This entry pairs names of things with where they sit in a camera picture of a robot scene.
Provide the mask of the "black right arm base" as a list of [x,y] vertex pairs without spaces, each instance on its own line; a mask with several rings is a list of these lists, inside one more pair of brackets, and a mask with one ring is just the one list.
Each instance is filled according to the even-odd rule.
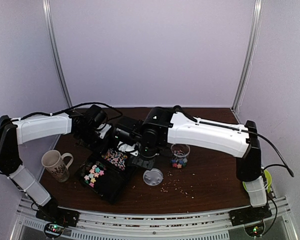
[[254,239],[260,238],[265,233],[265,219],[273,215],[268,203],[261,207],[234,209],[228,214],[233,227],[243,226],[245,233]]

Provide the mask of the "black three-compartment candy tray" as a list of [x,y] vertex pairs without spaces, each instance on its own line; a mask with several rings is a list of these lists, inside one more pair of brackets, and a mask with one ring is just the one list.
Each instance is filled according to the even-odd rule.
[[[94,120],[90,120],[88,123],[91,126],[82,127],[80,132],[76,131],[73,134],[75,139],[76,134],[96,132],[101,125],[97,126],[97,122]],[[74,175],[84,187],[98,194],[108,203],[114,204],[136,172],[137,167],[132,165],[132,159],[135,156],[118,150],[117,146],[123,140],[115,136],[113,124],[104,139],[107,140],[107,145],[103,151],[100,153],[91,151]]]

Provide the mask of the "clear plastic jar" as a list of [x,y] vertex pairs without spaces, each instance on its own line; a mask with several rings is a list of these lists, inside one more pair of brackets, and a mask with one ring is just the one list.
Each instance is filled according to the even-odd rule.
[[187,144],[173,144],[171,150],[171,166],[173,168],[182,169],[187,166],[188,156],[190,154],[190,146]]

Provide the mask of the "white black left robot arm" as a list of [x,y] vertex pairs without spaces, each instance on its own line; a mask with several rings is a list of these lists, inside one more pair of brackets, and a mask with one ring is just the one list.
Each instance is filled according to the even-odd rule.
[[0,173],[38,206],[51,222],[62,218],[53,196],[24,164],[20,148],[28,143],[61,135],[73,135],[89,148],[94,148],[111,130],[107,113],[97,105],[84,112],[65,109],[54,113],[35,112],[24,117],[0,117]]

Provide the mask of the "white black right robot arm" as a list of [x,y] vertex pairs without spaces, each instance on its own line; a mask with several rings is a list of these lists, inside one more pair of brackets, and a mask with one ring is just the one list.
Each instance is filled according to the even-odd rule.
[[229,124],[191,116],[179,105],[157,106],[144,120],[122,117],[113,136],[123,144],[118,147],[122,152],[137,151],[132,164],[146,170],[154,167],[160,150],[167,145],[190,145],[231,155],[236,159],[236,177],[245,184],[250,200],[246,216],[256,221],[266,212],[261,147],[253,121]]

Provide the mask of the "silver metal jar lid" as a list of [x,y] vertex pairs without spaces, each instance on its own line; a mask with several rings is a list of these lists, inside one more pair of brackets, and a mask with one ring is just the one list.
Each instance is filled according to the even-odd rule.
[[159,169],[152,168],[151,170],[146,170],[142,178],[148,186],[157,186],[162,183],[164,175]]

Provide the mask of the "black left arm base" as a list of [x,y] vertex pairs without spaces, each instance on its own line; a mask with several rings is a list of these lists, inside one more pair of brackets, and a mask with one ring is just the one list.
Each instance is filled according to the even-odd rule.
[[36,218],[46,221],[43,233],[51,240],[59,238],[68,227],[76,227],[80,213],[76,210],[59,207],[58,201],[52,197],[46,204],[40,205],[36,201]]

